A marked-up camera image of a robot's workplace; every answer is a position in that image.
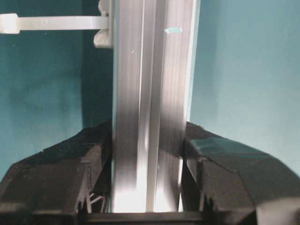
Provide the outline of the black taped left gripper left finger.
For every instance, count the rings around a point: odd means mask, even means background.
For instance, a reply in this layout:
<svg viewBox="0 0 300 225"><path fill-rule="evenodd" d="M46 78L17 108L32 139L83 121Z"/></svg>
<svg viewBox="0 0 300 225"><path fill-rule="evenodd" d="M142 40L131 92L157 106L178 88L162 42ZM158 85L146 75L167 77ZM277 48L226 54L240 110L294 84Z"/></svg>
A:
<svg viewBox="0 0 300 225"><path fill-rule="evenodd" d="M78 225L100 210L92 196L111 189L112 123L75 136L11 165L0 183L3 225Z"/></svg>

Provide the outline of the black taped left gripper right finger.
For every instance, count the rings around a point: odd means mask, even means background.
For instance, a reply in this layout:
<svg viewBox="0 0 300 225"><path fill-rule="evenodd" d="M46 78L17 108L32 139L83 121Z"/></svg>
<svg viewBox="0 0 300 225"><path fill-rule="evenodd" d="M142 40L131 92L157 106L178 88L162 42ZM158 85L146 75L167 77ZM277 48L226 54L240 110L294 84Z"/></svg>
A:
<svg viewBox="0 0 300 225"><path fill-rule="evenodd" d="M182 201L212 225L297 225L300 179L274 156L187 123Z"/></svg>

